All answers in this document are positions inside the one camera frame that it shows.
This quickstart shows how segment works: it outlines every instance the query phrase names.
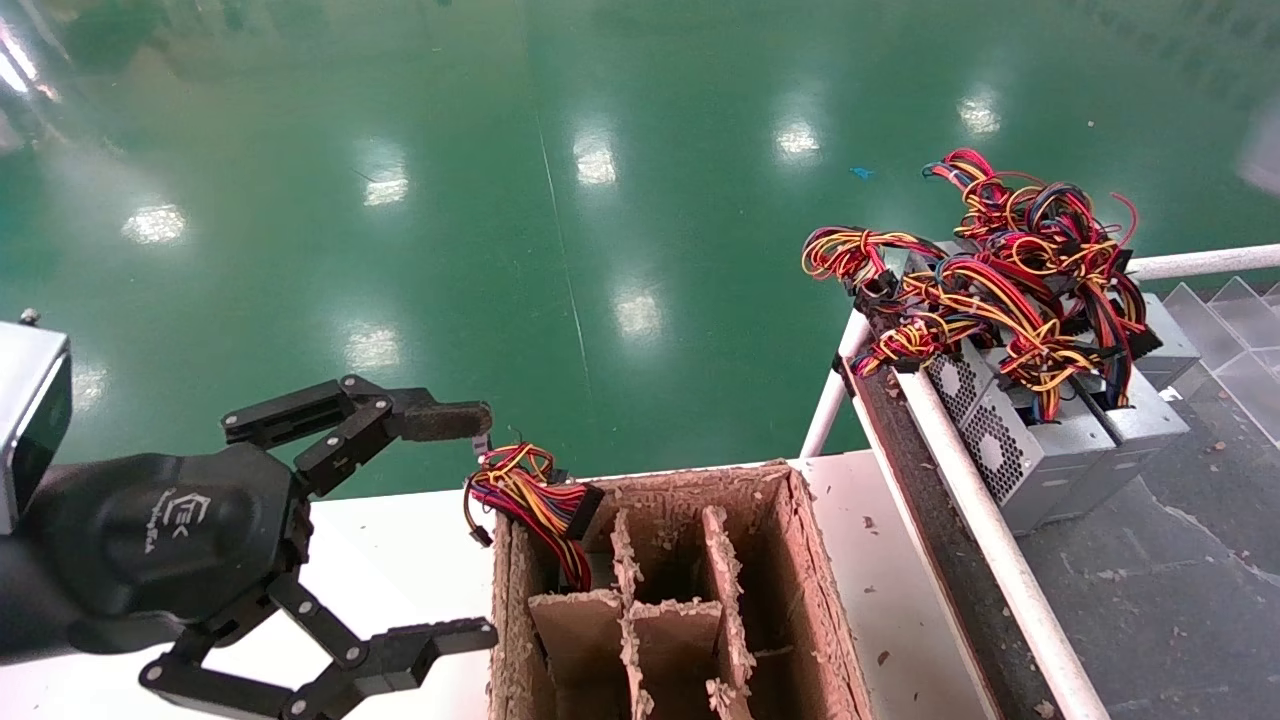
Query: cardboard compartment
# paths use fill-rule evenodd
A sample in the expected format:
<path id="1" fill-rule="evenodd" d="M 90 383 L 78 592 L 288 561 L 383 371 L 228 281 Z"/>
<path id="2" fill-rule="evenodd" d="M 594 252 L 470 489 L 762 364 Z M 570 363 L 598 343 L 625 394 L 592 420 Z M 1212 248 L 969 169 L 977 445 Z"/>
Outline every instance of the cardboard compartment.
<path id="1" fill-rule="evenodd" d="M 785 464 L 600 480 L 612 587 L 553 594 L 495 533 L 490 720 L 869 719 L 808 487 Z"/>

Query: computer power supply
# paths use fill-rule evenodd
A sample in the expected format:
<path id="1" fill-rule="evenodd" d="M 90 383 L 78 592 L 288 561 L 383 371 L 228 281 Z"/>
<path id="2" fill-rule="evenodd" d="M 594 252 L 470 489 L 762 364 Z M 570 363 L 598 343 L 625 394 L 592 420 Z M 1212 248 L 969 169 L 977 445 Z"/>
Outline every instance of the computer power supply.
<path id="1" fill-rule="evenodd" d="M 1144 292 L 1142 299 L 1147 301 L 1147 327 L 1162 345 L 1134 360 L 1134 368 L 1158 391 L 1174 384 L 1201 356 L 1156 293 Z"/>
<path id="2" fill-rule="evenodd" d="M 937 357 L 927 373 L 1009 529 L 1025 534 L 1116 446 L 1079 396 L 1062 400 L 1056 421 L 1028 424 L 1032 393 L 998 382 L 1006 356 L 965 341 L 959 356 Z"/>
<path id="3" fill-rule="evenodd" d="M 1070 382 L 1102 421 L 1116 447 L 1089 468 L 1044 521 L 1079 518 L 1093 510 L 1137 478 L 1147 462 L 1178 436 L 1190 430 L 1143 373 L 1134 372 L 1129 378 L 1129 406 L 1116 410 L 1103 410 L 1096 400 L 1103 389 L 1100 377 L 1084 375 Z"/>

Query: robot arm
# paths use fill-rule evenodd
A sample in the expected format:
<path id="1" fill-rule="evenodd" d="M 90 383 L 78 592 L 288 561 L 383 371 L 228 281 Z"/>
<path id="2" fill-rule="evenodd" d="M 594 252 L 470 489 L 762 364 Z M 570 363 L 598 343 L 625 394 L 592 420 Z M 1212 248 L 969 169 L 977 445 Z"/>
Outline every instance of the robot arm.
<path id="1" fill-rule="evenodd" d="M 420 687 L 440 655 L 493 647 L 493 625 L 470 619 L 357 638 L 298 583 L 310 497 L 398 437 L 472 438 L 490 425 L 483 402 L 442 404 L 422 388 L 348 375 L 228 414 L 228 447 L 212 455 L 50 466 L 23 493 L 12 534 L 0 534 L 0 665 L 174 642 L 142 670 L 143 687 L 232 717 L 338 719 L 371 694 Z M 268 454 L 315 433 L 296 468 Z M 201 667 L 211 648 L 276 610 L 332 657 L 315 682 L 294 691 Z"/>

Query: white metal railing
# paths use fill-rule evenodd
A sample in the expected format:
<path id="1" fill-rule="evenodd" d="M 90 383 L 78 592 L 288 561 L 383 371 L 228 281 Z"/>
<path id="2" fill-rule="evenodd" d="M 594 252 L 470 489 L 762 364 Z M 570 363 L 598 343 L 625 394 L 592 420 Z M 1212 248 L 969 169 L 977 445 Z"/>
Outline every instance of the white metal railing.
<path id="1" fill-rule="evenodd" d="M 1275 266 L 1280 266 L 1280 245 L 1134 258 L 1129 261 L 1128 272 L 1138 281 L 1153 281 Z M 840 356 L 851 359 L 865 345 L 869 333 L 867 319 L 856 310 L 850 313 L 837 348 Z M 969 457 L 933 384 L 924 373 L 899 374 L 897 380 L 908 407 L 920 428 L 920 434 L 937 461 L 942 479 L 951 489 L 956 510 L 973 532 L 974 541 L 982 550 L 1014 620 L 1027 638 L 1062 716 L 1066 720 L 1110 717 L 1044 598 L 1044 592 L 1027 565 L 1027 559 L 1009 532 L 1000 507 L 987 492 L 982 475 Z M 844 402 L 844 380 L 832 370 L 827 374 L 818 407 L 809 423 L 800 457 L 822 454 L 836 414 Z"/>

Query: logo on robot arm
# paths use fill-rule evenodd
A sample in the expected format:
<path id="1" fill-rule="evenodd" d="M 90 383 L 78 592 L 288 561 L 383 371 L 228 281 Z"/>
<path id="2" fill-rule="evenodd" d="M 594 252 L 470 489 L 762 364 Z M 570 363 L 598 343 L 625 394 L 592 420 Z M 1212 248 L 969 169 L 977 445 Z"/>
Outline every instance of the logo on robot arm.
<path id="1" fill-rule="evenodd" d="M 150 555 L 156 548 L 156 539 L 160 538 L 160 528 L 173 528 L 170 538 L 191 537 L 191 527 L 205 521 L 211 498 L 191 492 L 182 497 L 174 497 L 178 488 L 169 488 L 160 493 L 160 498 L 151 507 L 151 519 L 147 521 L 147 539 L 143 544 L 143 555 Z"/>
<path id="2" fill-rule="evenodd" d="M 174 527 L 173 537 L 187 537 L 191 534 L 187 527 L 204 523 L 207 510 L 209 498 L 192 492 L 169 501 L 169 506 L 164 509 L 164 524 Z"/>

